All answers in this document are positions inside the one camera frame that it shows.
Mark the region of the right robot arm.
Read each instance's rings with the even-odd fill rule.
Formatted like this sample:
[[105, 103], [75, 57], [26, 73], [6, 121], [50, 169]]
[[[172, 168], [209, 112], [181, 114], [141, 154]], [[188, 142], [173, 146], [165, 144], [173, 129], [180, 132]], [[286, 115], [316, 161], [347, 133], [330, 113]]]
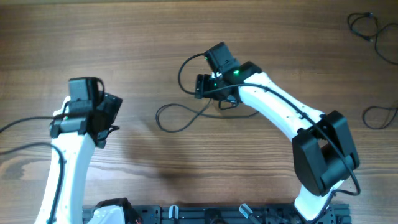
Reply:
[[[267, 118], [292, 143], [294, 171], [302, 184], [294, 209], [303, 221], [318, 222], [337, 193], [360, 194], [354, 175], [359, 156], [341, 113], [325, 114], [295, 99], [256, 64], [239, 63], [224, 42], [203, 52], [202, 57], [212, 73], [197, 76], [195, 98], [243, 103]], [[353, 180], [355, 192], [340, 188], [348, 178]]]

